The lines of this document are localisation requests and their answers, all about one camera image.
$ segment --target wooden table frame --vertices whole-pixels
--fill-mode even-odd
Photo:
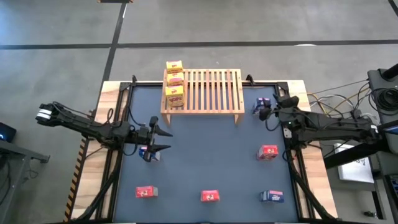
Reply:
[[[286,85],[283,88],[289,89],[290,96],[298,96],[300,102],[298,107],[301,110],[310,111],[310,105],[308,102],[307,91],[304,86],[303,80],[287,80],[287,81],[256,81],[256,83],[280,83],[284,82]],[[96,109],[95,121],[103,123],[106,121],[106,114],[109,108],[121,109],[124,108],[128,101],[127,91],[119,91],[121,86],[123,88],[128,86],[130,82],[119,82],[111,81],[104,82],[101,90],[98,106]],[[139,86],[162,86],[162,81],[148,81],[148,82],[136,82]],[[249,81],[243,81],[244,86],[250,85]],[[126,117],[126,113],[123,113],[123,109],[120,110],[119,114],[115,115],[119,117]],[[96,141],[89,141],[83,138],[80,144],[80,150],[75,166],[74,175],[72,178],[72,184],[70,187],[70,193],[67,201],[67,208],[65,210],[65,217],[63,221],[67,222],[71,218],[79,217],[90,205],[95,198],[96,194],[100,191],[103,179],[109,177],[109,173],[113,171],[117,158],[121,157],[121,153],[118,151],[107,151],[103,149],[90,156],[87,161],[85,155],[89,154],[100,145]],[[337,217],[335,203],[331,194],[330,184],[326,173],[325,165],[323,163],[323,157],[321,151],[315,147],[308,147],[302,151],[303,164],[300,166],[295,160],[297,170],[305,170],[304,174],[307,176],[308,185],[316,196],[318,201],[325,207],[325,209],[334,217]],[[298,189],[298,202],[300,204],[300,213],[302,218],[320,218],[318,213],[311,214],[312,209],[308,209],[307,199],[305,198],[302,190],[297,185]],[[107,191],[106,196],[103,200],[103,206],[101,206],[101,214],[98,211],[91,218],[105,218],[108,214],[108,208],[113,208],[114,203],[110,202],[111,192],[116,192],[113,186]]]

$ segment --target yellow box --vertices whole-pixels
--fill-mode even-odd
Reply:
[[[166,62],[167,73],[182,72],[182,61],[169,61]]]
[[[184,84],[184,73],[177,72],[167,74],[167,86],[176,86]]]
[[[183,86],[168,86],[166,87],[167,104],[173,107],[183,106],[185,103]]]

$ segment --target black mat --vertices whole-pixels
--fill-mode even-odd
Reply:
[[[132,112],[138,122],[153,115],[174,137],[158,137],[158,144],[172,147],[160,162],[146,163],[138,153],[123,158],[115,222],[296,222],[297,214],[280,128],[270,133],[251,116],[256,97],[272,98],[274,88],[245,88],[246,114],[235,126],[229,116],[172,116],[167,128],[160,115],[161,88],[134,90]],[[258,161],[262,144],[276,144],[280,154],[273,161]],[[127,153],[133,145],[126,146]],[[154,185],[157,198],[136,198],[135,188]],[[200,202],[202,190],[219,190],[219,202]],[[259,201],[263,190],[284,192],[281,204]]]

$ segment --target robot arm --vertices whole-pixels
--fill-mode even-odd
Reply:
[[[79,116],[67,110],[67,107],[60,103],[53,102],[41,104],[37,113],[37,123],[44,126],[63,126],[68,129],[81,133],[84,137],[95,138],[100,144],[111,149],[120,149],[124,143],[146,145],[147,150],[144,154],[144,160],[150,162],[151,153],[167,149],[170,146],[157,145],[155,142],[155,134],[159,136],[172,135],[161,130],[157,125],[158,117],[153,116],[149,121],[149,127],[140,126],[138,130],[130,125],[127,121],[109,122],[101,124],[92,119]]]

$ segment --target black floor line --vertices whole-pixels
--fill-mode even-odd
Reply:
[[[388,0],[391,5],[392,10],[394,10],[395,14],[398,16],[398,7],[394,0]]]
[[[116,23],[116,27],[114,29],[111,49],[109,50],[108,59],[106,61],[104,75],[102,77],[102,82],[108,81],[109,76],[111,75],[111,69],[113,64],[114,55],[116,53],[116,48],[118,46],[119,36],[122,29],[123,19],[124,19],[124,12],[126,10],[127,4],[123,3],[120,7],[118,21]]]
[[[118,31],[114,40],[119,39],[122,21],[118,21]],[[398,44],[398,39],[389,40],[300,40],[300,41],[230,41],[230,42],[164,42],[164,43],[125,43],[119,44],[44,44],[44,45],[0,45],[0,50],[46,50],[46,49],[109,49],[107,65],[112,66],[116,49],[151,49],[171,47],[278,47],[313,44],[318,46],[337,45],[382,45]]]
[[[48,49],[108,49],[111,44],[31,44],[0,45],[0,50],[48,50]]]
[[[127,43],[118,44],[120,49],[150,49],[174,47],[269,47],[269,46],[296,46],[313,44],[320,46],[331,45],[375,45],[398,44],[398,39],[393,40],[301,40],[301,41],[239,41],[239,42],[168,42],[168,43]]]

